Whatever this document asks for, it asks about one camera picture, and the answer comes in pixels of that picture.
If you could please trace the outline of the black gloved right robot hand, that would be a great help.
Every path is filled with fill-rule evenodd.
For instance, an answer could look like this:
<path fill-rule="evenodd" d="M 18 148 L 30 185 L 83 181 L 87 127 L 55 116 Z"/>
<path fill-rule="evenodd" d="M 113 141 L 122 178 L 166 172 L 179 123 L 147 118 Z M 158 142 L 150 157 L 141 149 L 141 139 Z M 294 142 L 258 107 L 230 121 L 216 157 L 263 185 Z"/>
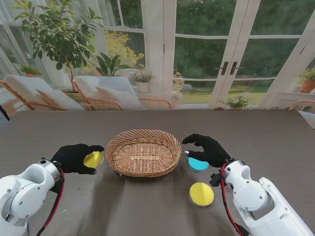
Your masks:
<path fill-rule="evenodd" d="M 202 147 L 202 152 L 188 150 L 187 156 L 198 161 L 207 162 L 215 168 L 221 168 L 226 160 L 230 161 L 232 159 L 224 148 L 209 136 L 191 134 L 183 139 L 182 144 L 194 144 L 196 147 Z"/>

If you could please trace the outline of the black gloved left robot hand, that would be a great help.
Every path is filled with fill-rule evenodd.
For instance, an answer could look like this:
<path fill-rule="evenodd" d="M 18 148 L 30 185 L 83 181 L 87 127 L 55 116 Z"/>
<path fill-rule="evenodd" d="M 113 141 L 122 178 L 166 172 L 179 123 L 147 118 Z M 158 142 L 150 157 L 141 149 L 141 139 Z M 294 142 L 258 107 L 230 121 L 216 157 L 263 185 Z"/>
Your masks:
<path fill-rule="evenodd" d="M 97 170 L 84 165 L 84 159 L 94 151 L 104 151 L 100 145 L 88 146 L 86 144 L 67 145 L 61 147 L 50 162 L 58 162 L 64 173 L 78 173 L 95 175 Z"/>

